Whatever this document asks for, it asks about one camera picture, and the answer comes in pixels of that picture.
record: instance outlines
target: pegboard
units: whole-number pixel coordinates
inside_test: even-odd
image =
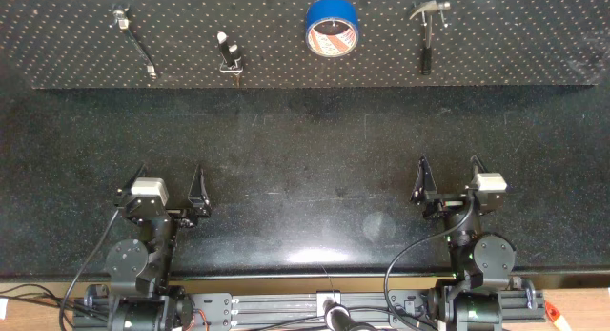
[[[438,0],[452,8],[447,28],[435,15],[430,76],[419,73],[421,19],[408,18],[428,0],[348,0],[360,39],[340,58],[305,44],[316,0],[0,1],[0,50],[34,88],[233,87],[218,31],[242,48],[246,88],[597,84],[610,65],[609,0]],[[119,3],[157,80],[112,25]]]

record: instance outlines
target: black tabletop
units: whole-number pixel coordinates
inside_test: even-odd
[[[142,163],[186,202],[196,164],[213,215],[180,231],[176,279],[378,275],[439,231],[409,203],[427,155],[441,192],[479,155],[509,184],[483,228],[517,270],[610,270],[608,85],[291,90],[27,91],[1,100],[0,279],[67,279]],[[88,270],[134,238],[119,220]],[[442,241],[396,267],[446,273]]]

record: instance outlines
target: wrench handle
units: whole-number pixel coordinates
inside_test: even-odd
[[[429,75],[432,72],[432,48],[423,48],[421,57],[421,74]]]

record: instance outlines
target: tape roll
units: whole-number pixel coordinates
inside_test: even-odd
[[[346,0],[319,0],[307,10],[305,42],[315,54],[339,57],[358,43],[356,9]]]

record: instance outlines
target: wooden surface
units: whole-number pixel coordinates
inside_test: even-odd
[[[545,297],[555,304],[572,330],[610,330],[608,289],[546,290]],[[9,301],[7,318],[0,321],[1,331],[59,330],[56,309],[24,302]],[[504,324],[511,331],[556,330],[551,322]]]

